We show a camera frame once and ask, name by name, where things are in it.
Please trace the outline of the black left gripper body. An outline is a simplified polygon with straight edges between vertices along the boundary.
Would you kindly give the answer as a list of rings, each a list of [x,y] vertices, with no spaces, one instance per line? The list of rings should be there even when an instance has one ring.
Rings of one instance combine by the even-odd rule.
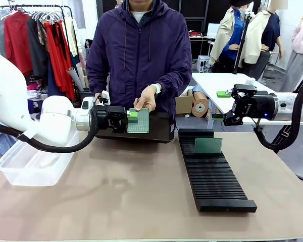
[[[128,129],[128,117],[125,107],[96,105],[96,130],[112,129],[113,133],[124,134]]]

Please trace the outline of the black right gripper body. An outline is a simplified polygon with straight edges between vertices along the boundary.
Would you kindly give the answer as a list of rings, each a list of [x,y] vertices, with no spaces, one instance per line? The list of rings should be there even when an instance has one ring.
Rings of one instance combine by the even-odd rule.
[[[228,111],[229,126],[242,125],[244,117],[273,120],[276,116],[275,93],[259,91],[253,85],[235,84],[231,97],[234,103]]]

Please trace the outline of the person's left hand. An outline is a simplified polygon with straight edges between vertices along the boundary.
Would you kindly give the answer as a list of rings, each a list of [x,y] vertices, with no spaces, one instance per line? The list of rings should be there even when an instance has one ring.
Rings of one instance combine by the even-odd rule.
[[[136,111],[141,111],[143,108],[147,108],[149,112],[154,111],[156,108],[155,94],[156,94],[155,86],[147,86],[141,93],[140,98],[136,98],[133,105]]]

